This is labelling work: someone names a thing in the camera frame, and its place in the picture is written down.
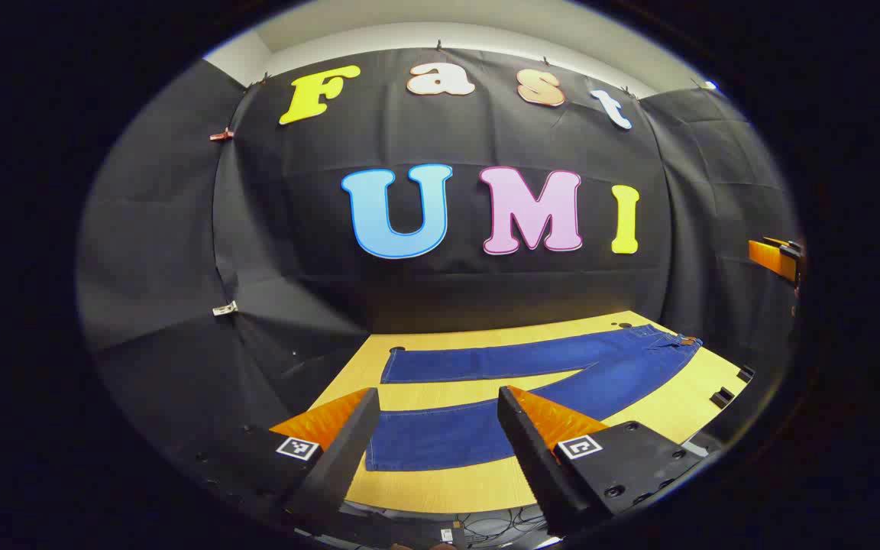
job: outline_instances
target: ceiling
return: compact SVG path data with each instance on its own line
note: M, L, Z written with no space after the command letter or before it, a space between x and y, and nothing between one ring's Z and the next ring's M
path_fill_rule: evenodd
M649 39L565 0L313 0L276 15L255 31L278 52L322 36L396 22L457 22L527 34L601 60L658 92L704 81Z

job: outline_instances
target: wooden table surface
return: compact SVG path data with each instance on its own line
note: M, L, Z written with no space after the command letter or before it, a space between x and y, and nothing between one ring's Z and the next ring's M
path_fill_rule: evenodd
M494 345L528 344L619 330L620 323L632 326L651 324L669 331L632 311L587 319L519 328L440 334L370 335L337 377L311 405L314 408L363 387L377 387L380 408L418 410L491 400L498 387L534 390L577 371L502 380L468 380L444 383L382 383L382 369L389 349L485 348ZM687 441L716 414L709 397L725 387L738 394L745 383L737 377L738 367L701 348L678 375L637 403L610 417L598 419L607 425L636 420L674 442ZM500 510L535 504L524 474L513 456L484 464L450 467L425 472L367 472L364 455L346 500L378 508L409 512L457 514Z

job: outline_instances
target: blue jeans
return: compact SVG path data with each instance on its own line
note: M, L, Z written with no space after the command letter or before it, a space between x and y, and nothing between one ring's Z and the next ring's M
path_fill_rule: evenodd
M493 380L580 370L596 364L600 356L635 345L624 337L625 330L633 329L496 348L397 349L389 355L381 383Z
M603 347L591 366L532 393L604 419L668 382L701 347L700 340L681 345L680 335L650 325L604 334L613 335L613 345ZM540 345L554 344L535 342L528 347ZM437 409L383 411L367 449L366 469L441 470L513 456L498 422L497 404L497 400L487 400Z

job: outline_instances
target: blue letter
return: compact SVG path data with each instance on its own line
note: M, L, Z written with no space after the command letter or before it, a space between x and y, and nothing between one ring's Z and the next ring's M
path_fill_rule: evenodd
M631 128L631 123L629 123L628 119L624 118L624 115L620 114L620 104L617 103L617 100L611 98L607 92L602 90L593 90L590 92L590 96L597 98L600 100L600 103L603 104L603 110L610 115L610 120L617 126L620 126L622 129L629 130Z
M447 164L420 164L409 168L409 178L419 183L423 226L413 233L396 233L389 224L387 188L396 179L390 170L363 170L348 174L342 189L352 198L352 226L359 246L367 253L398 260L426 254L447 235Z

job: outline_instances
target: letter m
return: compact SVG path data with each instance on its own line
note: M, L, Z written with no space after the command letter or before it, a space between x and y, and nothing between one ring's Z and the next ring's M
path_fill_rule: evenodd
M511 254L518 250L518 240L511 234L513 221L529 250L539 246L549 220L552 220L552 233L545 239L546 248L575 251L583 246L576 215L579 175L552 172L545 178L545 187L538 199L514 168L485 168L480 178L491 187L491 238L484 242L486 253Z

